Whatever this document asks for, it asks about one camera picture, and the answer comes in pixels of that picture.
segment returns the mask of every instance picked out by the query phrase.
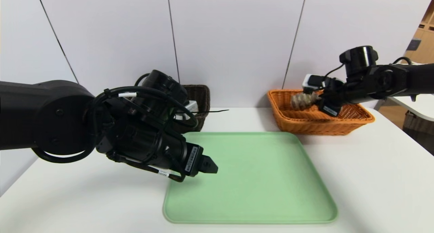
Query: tabletop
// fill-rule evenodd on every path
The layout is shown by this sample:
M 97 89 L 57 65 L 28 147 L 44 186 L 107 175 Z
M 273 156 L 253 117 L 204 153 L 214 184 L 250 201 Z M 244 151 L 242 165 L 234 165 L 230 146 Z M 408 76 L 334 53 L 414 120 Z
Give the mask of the tabletop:
M 434 121 L 434 95 L 419 94 L 416 101 L 412 102 L 410 97 L 389 97 L 404 106 L 415 115 L 429 121 Z
M 376 121 L 347 136 L 298 136 L 338 206 L 330 224 L 172 224 L 162 213 L 166 177 L 93 152 L 70 164 L 38 159 L 0 197 L 0 232 L 434 232 L 434 157 L 369 111 Z M 203 131 L 278 128 L 271 109 L 230 108 L 209 114 Z

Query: tray rim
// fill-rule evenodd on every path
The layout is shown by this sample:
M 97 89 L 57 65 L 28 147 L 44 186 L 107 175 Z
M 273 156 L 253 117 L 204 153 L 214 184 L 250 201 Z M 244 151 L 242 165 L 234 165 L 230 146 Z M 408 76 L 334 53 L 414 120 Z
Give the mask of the tray rim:
M 284 136 L 289 136 L 291 137 L 291 139 L 296 140 L 297 146 L 301 149 L 302 154 L 304 156 L 304 158 L 306 159 L 306 161 L 308 162 L 308 164 L 310 165 L 310 168 L 312 169 L 312 172 L 315 174 L 315 176 L 318 178 L 319 183 L 321 185 L 322 190 L 324 191 L 326 197 L 328 198 L 328 201 L 331 202 L 331 206 L 332 206 L 332 210 L 333 210 L 333 215 L 331 216 L 331 218 L 329 220 L 318 220 L 318 221 L 282 221 L 282 220 L 277 220 L 277 221 L 244 221 L 244 222 L 240 222 L 237 220 L 231 221 L 220 221 L 220 220 L 207 220 L 207 221 L 197 221 L 197 220 L 174 220 L 171 219 L 169 217 L 169 215 L 166 212 L 166 208 L 167 208 L 167 198 L 168 198 L 168 194 L 170 191 L 170 187 L 172 185 L 172 183 L 174 183 L 174 181 L 169 182 L 169 184 L 167 185 L 166 188 L 166 193 L 164 195 L 164 202 L 163 202 L 163 207 L 162 207 L 162 211 L 163 211 L 163 216 L 164 218 L 173 223 L 173 224 L 240 224 L 240 225 L 251 225 L 251 224 L 264 224 L 264 225 L 305 225 L 305 224 L 329 224 L 332 222 L 335 222 L 338 219 L 338 215 L 339 215 L 339 210 L 338 207 L 336 205 L 336 202 L 333 200 L 332 195 L 330 194 L 330 191 L 327 189 L 326 185 L 324 184 L 324 181 L 321 178 L 321 175 L 318 173 L 316 167 L 314 166 L 312 160 L 310 159 L 309 155 L 307 154 L 306 150 L 304 149 L 303 144 L 300 142 L 300 140 L 298 139 L 298 137 L 295 134 L 289 133 L 289 132 L 280 132 L 280 131 L 264 131 L 264 132 L 188 132 L 184 135 L 210 135 L 210 134 L 267 134 L 267 135 L 273 135 L 273 134 L 279 134 L 279 135 L 284 135 Z

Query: white cable label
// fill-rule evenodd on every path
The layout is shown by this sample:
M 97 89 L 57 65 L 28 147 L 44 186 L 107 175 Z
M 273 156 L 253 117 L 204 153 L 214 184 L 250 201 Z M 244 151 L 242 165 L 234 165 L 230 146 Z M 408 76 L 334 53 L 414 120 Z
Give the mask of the white cable label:
M 333 109 L 329 108 L 328 106 L 324 106 L 324 110 L 329 112 L 330 114 L 337 116 L 338 112 L 334 111 Z
M 136 97 L 137 92 L 125 92 L 118 94 L 119 97 Z
M 169 173 L 166 173 L 166 172 L 164 172 L 164 171 L 158 171 L 158 174 L 159 174 L 159 175 L 162 175 L 162 176 L 169 177 Z
M 193 165 L 194 159 L 196 158 L 196 153 L 197 153 L 197 147 L 193 147 L 191 149 L 189 160 L 187 161 L 187 165 L 185 167 L 185 170 L 187 172 L 189 172 L 191 170 L 191 166 Z

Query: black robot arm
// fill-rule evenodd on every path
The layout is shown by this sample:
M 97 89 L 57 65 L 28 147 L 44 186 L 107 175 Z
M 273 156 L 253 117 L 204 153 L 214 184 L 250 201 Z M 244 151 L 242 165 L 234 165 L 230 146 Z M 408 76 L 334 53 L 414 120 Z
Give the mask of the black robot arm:
M 315 104 L 330 115 L 338 116 L 341 107 L 392 96 L 411 96 L 434 93 L 434 64 L 377 65 L 378 54 L 372 46 L 350 49 L 339 57 L 345 65 L 346 82 L 327 76 L 309 75 L 304 92 L 323 90 Z
M 179 111 L 197 125 L 184 103 L 189 102 L 183 86 L 156 70 L 141 86 L 106 89 L 97 97 L 64 80 L 0 82 L 0 150 L 32 148 L 44 160 L 64 163 L 83 159 L 96 148 L 115 162 L 179 182 L 198 172 L 217 173 L 201 146 L 172 129 Z

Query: orange wicker basket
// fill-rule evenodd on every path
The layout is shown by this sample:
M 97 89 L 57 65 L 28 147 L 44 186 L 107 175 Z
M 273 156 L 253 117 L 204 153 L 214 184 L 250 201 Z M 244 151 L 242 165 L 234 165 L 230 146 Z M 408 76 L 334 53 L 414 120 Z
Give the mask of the orange wicker basket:
M 291 108 L 291 96 L 301 90 L 271 90 L 268 99 L 273 115 L 281 131 L 310 135 L 346 135 L 351 131 L 375 121 L 360 104 L 345 105 L 338 117 L 330 117 L 318 110 L 316 105 L 304 111 Z

